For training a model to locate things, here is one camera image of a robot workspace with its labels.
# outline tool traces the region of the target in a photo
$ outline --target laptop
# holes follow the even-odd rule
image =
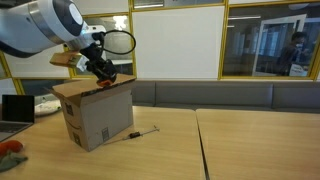
[[[0,142],[34,124],[34,96],[2,95]]]

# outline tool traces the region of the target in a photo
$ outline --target black cable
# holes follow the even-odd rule
[[[104,51],[107,51],[107,52],[112,53],[112,54],[117,54],[117,55],[125,55],[125,54],[131,53],[136,48],[137,42],[136,42],[136,39],[134,38],[134,36],[131,33],[127,32],[127,31],[121,31],[121,30],[113,29],[113,30],[105,32],[104,35],[106,36],[107,34],[110,34],[110,33],[125,33],[125,34],[129,35],[133,40],[133,47],[129,51],[121,53],[121,52],[114,52],[114,51],[105,49],[104,48],[104,44],[103,44],[101,48]]]

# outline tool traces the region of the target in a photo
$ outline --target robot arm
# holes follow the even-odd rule
[[[87,70],[100,86],[116,80],[111,60],[103,60],[105,28],[88,26],[71,0],[37,0],[10,9],[0,9],[0,49],[27,58],[59,44],[86,56]]]

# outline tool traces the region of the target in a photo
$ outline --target wooden table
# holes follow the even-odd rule
[[[196,112],[211,179],[320,179],[320,114]]]
[[[0,179],[204,179],[196,113],[134,107],[134,125],[110,141],[154,125],[160,132],[86,152],[69,139],[62,112],[39,118],[11,139],[25,143],[29,159]]]

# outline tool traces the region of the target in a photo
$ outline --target person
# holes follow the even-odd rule
[[[301,54],[307,54],[307,49],[302,50],[306,34],[296,32],[291,37],[291,42],[281,50],[281,55],[277,60],[278,75],[288,76],[292,63],[299,61]]]

